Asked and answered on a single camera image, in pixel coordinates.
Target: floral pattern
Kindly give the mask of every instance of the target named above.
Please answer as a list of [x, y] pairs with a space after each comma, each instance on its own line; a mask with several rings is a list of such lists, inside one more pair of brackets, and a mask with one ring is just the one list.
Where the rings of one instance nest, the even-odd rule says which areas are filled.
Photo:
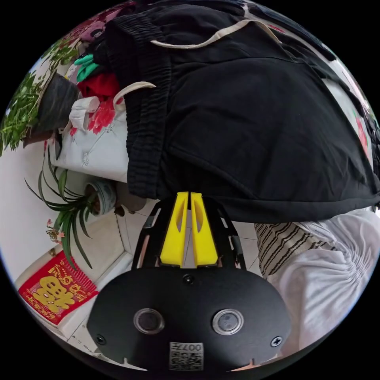
[[[89, 123], [87, 130], [92, 131], [97, 135], [103, 128], [108, 127], [114, 120], [115, 109], [113, 105], [113, 99], [109, 98], [104, 102], [101, 102], [98, 109], [89, 113]], [[71, 127], [70, 136], [73, 137], [77, 129]]]

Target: spider plant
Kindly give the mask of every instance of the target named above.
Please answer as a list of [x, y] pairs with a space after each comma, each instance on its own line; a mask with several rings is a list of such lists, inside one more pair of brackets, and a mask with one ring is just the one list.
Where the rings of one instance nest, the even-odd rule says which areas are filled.
[[[62, 173], [57, 176], [57, 167], [53, 167], [50, 161], [50, 151], [49, 147], [47, 149], [47, 157], [48, 157], [48, 167], [50, 173], [52, 174], [54, 181], [56, 182], [58, 191], [54, 190], [47, 182], [45, 173], [44, 173], [44, 162], [42, 164], [42, 170], [38, 177], [38, 193], [39, 195], [29, 186], [27, 181], [25, 180], [26, 185], [29, 190], [41, 201], [43, 201], [47, 207], [49, 207], [53, 211], [59, 212], [53, 227], [48, 225], [49, 230], [46, 231], [50, 236], [51, 240], [57, 242], [58, 237], [61, 237], [61, 243], [63, 252], [65, 253], [65, 257], [67, 258], [70, 265], [76, 270], [76, 267], [71, 259], [71, 241], [70, 236], [71, 232], [74, 237], [74, 241], [81, 255], [85, 259], [88, 266], [92, 269], [92, 266], [82, 248], [82, 245], [79, 241], [78, 230], [77, 230], [77, 219], [79, 216], [79, 224], [84, 232], [84, 234], [89, 237], [86, 230], [86, 222], [88, 220], [89, 214], [93, 209], [94, 201], [97, 197], [97, 193], [93, 193], [89, 196], [81, 195], [69, 190], [66, 187], [67, 181], [67, 169], [64, 169]], [[62, 198], [63, 203], [54, 203], [46, 200], [45, 195], [42, 191], [42, 181], [45, 182], [46, 186], [52, 191], [55, 195], [58, 195]]]

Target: gold chinese character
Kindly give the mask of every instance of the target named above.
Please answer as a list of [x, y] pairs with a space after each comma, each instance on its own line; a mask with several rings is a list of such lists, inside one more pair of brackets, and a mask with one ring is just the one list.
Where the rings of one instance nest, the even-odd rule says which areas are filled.
[[72, 276], [60, 277], [59, 280], [62, 285], [68, 285], [72, 282]]
[[47, 305], [51, 312], [57, 313], [59, 308], [68, 309], [69, 305], [75, 303], [72, 299], [73, 294], [67, 292], [54, 276], [42, 278], [40, 285], [42, 288], [33, 293], [33, 297], [43, 305]]
[[70, 292], [77, 294], [80, 290], [80, 286], [78, 284], [71, 285], [69, 290]]
[[53, 268], [49, 269], [48, 272], [52, 273], [55, 277], [62, 277], [58, 265], [55, 265]]

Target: qr code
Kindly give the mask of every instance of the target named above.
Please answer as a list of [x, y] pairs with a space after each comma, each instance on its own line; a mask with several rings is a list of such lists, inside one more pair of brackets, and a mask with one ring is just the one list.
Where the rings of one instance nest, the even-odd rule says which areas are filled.
[[203, 343], [170, 342], [169, 369], [173, 371], [202, 371]]

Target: white fabric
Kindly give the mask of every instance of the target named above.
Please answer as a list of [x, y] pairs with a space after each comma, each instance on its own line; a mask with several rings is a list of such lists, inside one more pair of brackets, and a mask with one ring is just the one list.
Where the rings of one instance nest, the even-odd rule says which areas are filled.
[[68, 118], [74, 128], [81, 131], [87, 130], [88, 114], [95, 112], [100, 105], [100, 101], [96, 96], [82, 98], [74, 102], [71, 107], [71, 112]]
[[337, 251], [311, 249], [268, 277], [292, 320], [282, 356], [314, 343], [346, 317], [366, 287], [380, 251], [380, 218], [370, 211], [296, 224], [321, 240], [334, 241]]
[[77, 127], [77, 131], [71, 135], [63, 134], [62, 151], [56, 160], [53, 141], [49, 141], [50, 160], [54, 166], [63, 167], [65, 169], [86, 173], [97, 177], [112, 179], [114, 181], [127, 182], [128, 169], [128, 153], [126, 149], [127, 140], [127, 116], [125, 103], [117, 104], [118, 100], [125, 94], [140, 88], [153, 88], [154, 84], [149, 82], [135, 82], [130, 86], [122, 89], [113, 100], [115, 109], [115, 117], [110, 125], [102, 128], [99, 133], [94, 130], [87, 130], [88, 118], [83, 119], [83, 110], [96, 108], [99, 106], [97, 97], [83, 98], [75, 102], [80, 108], [79, 114], [73, 118], [72, 122], [76, 122], [83, 127]]

